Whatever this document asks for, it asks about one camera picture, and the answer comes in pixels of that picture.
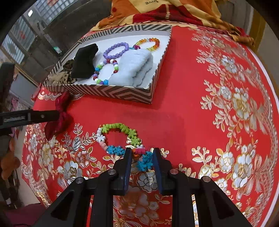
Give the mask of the white folded towel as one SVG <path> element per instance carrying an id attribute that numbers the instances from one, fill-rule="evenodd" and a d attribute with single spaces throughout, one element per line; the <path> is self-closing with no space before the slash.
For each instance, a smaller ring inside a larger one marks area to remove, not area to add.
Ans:
<path id="1" fill-rule="evenodd" d="M 119 62 L 119 71 L 109 78 L 109 85 L 139 87 L 153 67 L 153 55 L 147 49 L 129 50 Z"/>

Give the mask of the striped chevron tray box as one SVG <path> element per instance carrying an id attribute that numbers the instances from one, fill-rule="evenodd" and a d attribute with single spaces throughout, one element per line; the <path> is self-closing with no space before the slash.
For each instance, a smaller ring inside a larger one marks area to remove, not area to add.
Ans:
<path id="1" fill-rule="evenodd" d="M 151 104 L 158 77 L 172 34 L 171 25 L 127 25 L 99 31 L 81 38 L 53 68 L 51 74 L 62 71 L 66 61 L 74 59 L 77 51 L 95 43 L 98 52 L 93 59 L 95 71 L 89 79 L 77 79 L 73 84 L 50 85 L 48 77 L 43 86 L 49 91 L 87 94 Z M 109 85 L 109 78 L 119 71 L 121 57 L 129 50 L 147 49 L 153 55 L 153 67 L 139 87 Z"/>

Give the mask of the dark red velvet bow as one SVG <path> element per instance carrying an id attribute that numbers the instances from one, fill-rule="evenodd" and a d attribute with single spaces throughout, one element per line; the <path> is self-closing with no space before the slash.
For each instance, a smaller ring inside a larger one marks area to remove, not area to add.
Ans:
<path id="1" fill-rule="evenodd" d="M 72 117 L 67 113 L 66 109 L 71 102 L 71 94 L 69 92 L 62 93 L 55 101 L 56 111 L 59 112 L 58 120 L 47 122 L 44 128 L 44 134 L 47 140 L 51 140 L 53 136 L 65 132 L 72 121 Z"/>

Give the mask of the red floral embroidered tablecloth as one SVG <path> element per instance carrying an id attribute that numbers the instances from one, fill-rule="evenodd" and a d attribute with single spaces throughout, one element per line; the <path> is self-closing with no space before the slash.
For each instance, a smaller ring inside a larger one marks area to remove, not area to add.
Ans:
<path id="1" fill-rule="evenodd" d="M 27 126 L 22 178 L 50 205 L 75 178 L 93 178 L 118 156 L 97 129 L 123 123 L 188 177 L 209 176 L 253 226 L 265 226 L 278 198 L 278 99 L 257 56 L 224 32 L 174 27 L 151 104 L 76 97 L 67 130 L 47 140 Z"/>

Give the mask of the orange cream love blanket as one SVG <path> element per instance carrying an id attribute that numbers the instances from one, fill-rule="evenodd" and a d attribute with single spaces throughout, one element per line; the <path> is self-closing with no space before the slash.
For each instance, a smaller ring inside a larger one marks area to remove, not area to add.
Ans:
<path id="1" fill-rule="evenodd" d="M 232 39 L 249 46 L 254 39 L 245 31 L 221 19 L 218 1 L 112 1 L 110 16 L 100 20 L 91 31 L 135 23 L 177 22 L 223 30 Z"/>

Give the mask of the black fabric pouch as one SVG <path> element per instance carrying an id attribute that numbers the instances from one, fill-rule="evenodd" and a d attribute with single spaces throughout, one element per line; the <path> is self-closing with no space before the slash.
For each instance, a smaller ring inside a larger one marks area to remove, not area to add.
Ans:
<path id="1" fill-rule="evenodd" d="M 74 58 L 71 77 L 73 79 L 89 79 L 94 71 L 93 59 L 98 52 L 98 46 L 91 45 L 80 48 Z"/>

